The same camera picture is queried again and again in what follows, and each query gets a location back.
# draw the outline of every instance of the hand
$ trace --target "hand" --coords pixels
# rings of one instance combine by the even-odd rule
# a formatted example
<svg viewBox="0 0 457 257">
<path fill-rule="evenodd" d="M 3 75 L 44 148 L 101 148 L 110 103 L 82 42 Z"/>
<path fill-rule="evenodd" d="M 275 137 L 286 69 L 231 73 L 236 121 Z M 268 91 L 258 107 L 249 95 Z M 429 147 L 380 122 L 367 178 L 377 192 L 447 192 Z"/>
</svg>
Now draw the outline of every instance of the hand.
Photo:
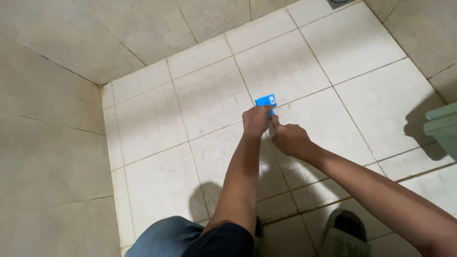
<svg viewBox="0 0 457 257">
<path fill-rule="evenodd" d="M 254 106 L 243 113 L 243 135 L 261 137 L 270 124 L 272 105 Z"/>
<path fill-rule="evenodd" d="M 271 138 L 272 143 L 285 155 L 306 161 L 307 157 L 315 154 L 319 146 L 313 143 L 306 130 L 296 124 L 279 124 L 279 117 L 271 117 L 276 134 Z"/>
</svg>

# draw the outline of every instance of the person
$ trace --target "person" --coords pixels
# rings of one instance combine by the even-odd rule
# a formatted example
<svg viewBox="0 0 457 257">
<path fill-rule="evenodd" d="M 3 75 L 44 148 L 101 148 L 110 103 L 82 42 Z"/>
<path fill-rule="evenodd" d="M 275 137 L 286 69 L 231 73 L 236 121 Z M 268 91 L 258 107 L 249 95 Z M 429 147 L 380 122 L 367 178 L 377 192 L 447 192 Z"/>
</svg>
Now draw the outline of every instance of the person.
<svg viewBox="0 0 457 257">
<path fill-rule="evenodd" d="M 256 106 L 243 113 L 243 136 L 206 227 L 178 216 L 160 220 L 138 238 L 126 257 L 255 255 L 254 237 L 261 233 L 256 217 L 260 141 L 270 123 L 276 132 L 271 141 L 282 153 L 336 181 L 422 256 L 457 256 L 457 219 L 398 183 L 319 147 L 300 126 L 280 124 L 278 116 L 269 116 L 271 109 Z M 337 209 L 327 226 L 320 256 L 369 256 L 365 229 L 352 212 Z M 351 240 L 358 246 L 345 247 Z"/>
</svg>

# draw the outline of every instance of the blue shorts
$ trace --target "blue shorts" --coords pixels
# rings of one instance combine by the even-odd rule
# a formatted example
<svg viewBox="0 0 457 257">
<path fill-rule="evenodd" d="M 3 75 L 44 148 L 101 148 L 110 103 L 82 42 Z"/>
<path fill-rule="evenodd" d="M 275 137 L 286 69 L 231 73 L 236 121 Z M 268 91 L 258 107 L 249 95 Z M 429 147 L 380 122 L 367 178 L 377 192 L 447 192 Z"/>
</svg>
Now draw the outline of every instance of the blue shorts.
<svg viewBox="0 0 457 257">
<path fill-rule="evenodd" d="M 243 227 L 224 223 L 200 236 L 203 226 L 173 216 L 141 234 L 125 257 L 252 257 L 254 238 Z"/>
</svg>

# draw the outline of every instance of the tile floor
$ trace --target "tile floor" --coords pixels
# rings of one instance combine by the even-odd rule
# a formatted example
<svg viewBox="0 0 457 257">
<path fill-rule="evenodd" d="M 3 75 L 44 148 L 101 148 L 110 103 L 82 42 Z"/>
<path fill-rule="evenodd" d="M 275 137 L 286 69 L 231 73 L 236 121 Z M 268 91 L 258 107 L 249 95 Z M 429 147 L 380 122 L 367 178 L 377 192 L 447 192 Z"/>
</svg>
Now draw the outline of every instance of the tile floor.
<svg viewBox="0 0 457 257">
<path fill-rule="evenodd" d="M 457 165 L 421 132 L 424 113 L 443 105 L 430 84 L 365 3 L 332 10 L 325 0 L 301 0 L 104 86 L 124 250 L 168 216 L 207 223 L 241 114 L 271 93 L 282 123 L 457 215 Z M 270 224 L 266 256 L 314 256 L 337 207 L 360 216 L 373 256 L 417 256 L 334 181 L 280 153 L 271 136 L 262 138 L 258 191 L 258 215 Z"/>
</svg>

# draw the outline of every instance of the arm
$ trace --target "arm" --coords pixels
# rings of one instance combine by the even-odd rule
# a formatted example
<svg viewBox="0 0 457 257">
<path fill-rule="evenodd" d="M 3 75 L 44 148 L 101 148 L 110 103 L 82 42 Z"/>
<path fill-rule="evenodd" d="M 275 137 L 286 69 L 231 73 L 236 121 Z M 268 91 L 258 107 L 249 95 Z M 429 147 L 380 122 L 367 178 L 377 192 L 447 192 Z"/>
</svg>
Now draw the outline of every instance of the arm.
<svg viewBox="0 0 457 257">
<path fill-rule="evenodd" d="M 371 214 L 425 257 L 457 255 L 457 220 L 444 210 L 374 171 L 311 142 L 298 125 L 280 125 L 273 116 L 272 142 L 336 181 Z"/>
<path fill-rule="evenodd" d="M 260 141 L 268 128 L 271 108 L 256 106 L 243 113 L 243 136 L 228 165 L 214 215 L 202 235 L 223 223 L 232 222 L 254 236 Z"/>
</svg>

